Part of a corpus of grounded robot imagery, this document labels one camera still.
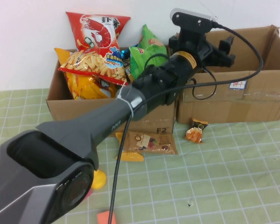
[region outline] brown snack packet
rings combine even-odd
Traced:
[[[128,132],[124,149],[128,152],[178,155],[172,134]]]
[[[122,139],[123,133],[116,132],[115,135],[119,141],[119,144],[121,144],[121,139]],[[139,153],[122,151],[120,160],[121,161],[142,162],[142,161],[144,161],[144,157],[143,157],[143,155],[141,155]]]
[[[202,130],[207,127],[207,121],[192,119],[190,129],[187,130],[185,139],[194,143],[202,143]]]

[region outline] green snack bag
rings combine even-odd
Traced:
[[[142,28],[142,38],[138,47],[130,47],[131,51],[131,74],[137,78],[144,70],[146,61],[154,54],[161,53],[167,55],[164,44],[144,25]],[[149,60],[147,65],[160,66],[166,62],[166,58],[157,56]]]

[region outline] black cable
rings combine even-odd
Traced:
[[[154,55],[151,55],[151,56],[146,60],[145,65],[144,65],[144,69],[146,68],[148,62],[149,62],[151,59],[153,59],[154,57],[164,57],[164,58],[166,58],[167,60],[170,59],[170,57],[169,57],[168,55],[165,55],[165,54],[163,54],[163,53],[156,53],[156,54],[154,54]]]
[[[168,92],[178,91],[178,90],[187,89],[187,88],[195,88],[195,87],[211,86],[211,85],[223,85],[223,84],[229,84],[229,83],[234,83],[234,82],[241,82],[241,81],[245,81],[245,80],[247,80],[249,78],[252,78],[253,76],[255,76],[258,73],[260,73],[260,71],[263,68],[263,60],[262,60],[262,57],[259,54],[259,52],[255,49],[255,47],[250,42],[248,42],[244,37],[242,37],[237,32],[235,32],[235,31],[233,31],[233,30],[231,30],[231,29],[229,29],[227,27],[224,27],[224,26],[218,24],[217,22],[213,22],[213,27],[214,28],[225,29],[226,31],[234,34],[239,39],[241,39],[243,42],[245,42],[252,49],[252,51],[255,53],[255,55],[257,56],[257,58],[259,60],[259,67],[258,67],[258,69],[254,73],[252,73],[251,75],[248,75],[248,76],[243,77],[243,78],[237,78],[237,79],[226,80],[226,81],[219,81],[219,82],[198,83],[198,84],[194,84],[194,85],[177,86],[177,87],[174,87],[174,88],[170,88],[170,89],[164,90],[164,91],[159,92],[159,93],[155,94],[154,96],[152,96],[152,97],[142,101],[139,105],[137,105],[134,108],[134,110],[133,110],[134,113],[139,108],[141,108],[143,105],[145,105],[147,102],[149,102],[150,100],[152,100],[152,99],[154,99],[154,98],[156,98],[156,97],[158,97],[160,95],[163,95],[165,93],[168,93]],[[117,161],[116,161],[116,165],[115,165],[115,172],[114,172],[114,179],[113,179],[113,187],[112,187],[112,195],[111,195],[110,213],[109,213],[108,224],[112,224],[112,214],[113,214],[113,209],[114,209],[115,193],[116,193],[116,185],[117,185],[116,182],[117,182],[117,176],[118,176],[118,171],[119,171],[120,158],[121,158],[121,153],[122,153],[122,150],[123,150],[124,141],[126,139],[126,134],[127,134],[128,126],[129,126],[131,120],[132,120],[132,115],[130,115],[129,119],[126,122],[126,126],[125,126],[125,129],[123,131],[122,140],[121,140],[119,151],[118,151],[118,157],[117,157]]]
[[[210,76],[212,76],[212,78],[214,79],[215,82],[217,81],[217,80],[216,80],[216,77],[214,76],[214,74],[213,74],[209,69],[207,69],[207,68],[203,68],[203,69],[204,69],[207,73],[209,73]],[[194,78],[191,78],[190,81],[193,81],[194,84],[197,84],[197,81],[196,81],[196,79],[194,79]],[[205,97],[205,98],[198,98],[197,96],[195,96],[195,87],[193,87],[192,95],[193,95],[193,97],[194,97],[195,99],[198,99],[198,100],[205,100],[205,99],[211,98],[211,97],[216,93],[216,90],[217,90],[217,85],[215,85],[215,89],[214,89],[213,93],[210,94],[208,97]]]

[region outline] cardboard box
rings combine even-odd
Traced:
[[[252,43],[262,55],[263,70],[246,83],[225,84],[217,87],[209,99],[197,100],[192,89],[180,95],[177,121],[188,124],[191,118],[206,120],[210,123],[274,121],[280,119],[280,37],[275,26],[237,30]],[[221,39],[230,34],[215,31],[207,34],[207,39],[218,46]],[[235,38],[231,54],[236,60],[231,68],[209,67],[217,81],[245,77],[252,74],[259,62],[248,46]],[[207,73],[195,74],[198,83],[213,82]],[[198,98],[209,96],[214,86],[195,89]]]
[[[73,100],[68,89],[63,72],[58,71],[60,63],[57,62],[47,105],[54,120],[69,120],[97,109],[114,99],[85,99]],[[140,121],[132,121],[130,131],[146,133],[172,133],[175,121],[176,104],[159,106]],[[123,131],[125,124],[116,131]]]

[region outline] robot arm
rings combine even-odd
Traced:
[[[112,103],[68,121],[40,124],[0,146],[0,224],[50,224],[78,206],[87,195],[98,169],[96,146],[128,120],[139,120],[160,105],[173,103],[180,90],[205,66],[231,66],[232,39],[219,48],[206,41],[211,18],[174,10],[172,21],[180,35],[169,39],[174,54],[162,66],[149,65],[123,87]]]

